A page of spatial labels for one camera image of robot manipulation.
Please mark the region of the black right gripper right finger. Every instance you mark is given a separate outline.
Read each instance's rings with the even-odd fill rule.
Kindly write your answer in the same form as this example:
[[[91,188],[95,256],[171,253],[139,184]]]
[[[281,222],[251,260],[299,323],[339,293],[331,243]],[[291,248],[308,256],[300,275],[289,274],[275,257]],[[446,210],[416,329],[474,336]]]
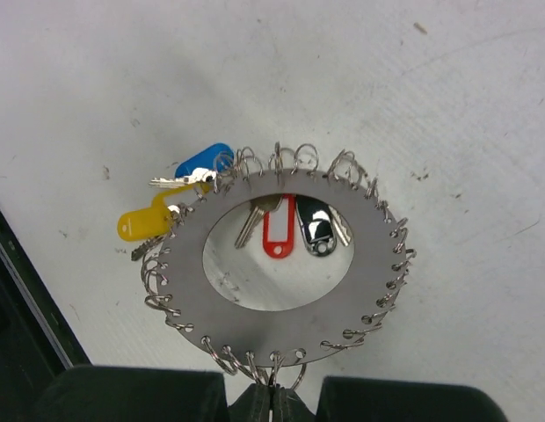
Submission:
[[[314,422],[316,415],[293,389],[277,385],[271,392],[272,422]]]

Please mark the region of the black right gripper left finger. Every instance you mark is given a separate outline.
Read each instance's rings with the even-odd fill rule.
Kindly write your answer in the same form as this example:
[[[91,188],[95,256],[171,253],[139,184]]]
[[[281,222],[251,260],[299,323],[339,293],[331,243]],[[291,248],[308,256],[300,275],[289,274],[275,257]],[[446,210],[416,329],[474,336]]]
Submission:
[[[269,422],[271,415],[271,388],[258,383],[251,384],[229,406],[229,420],[231,422]]]

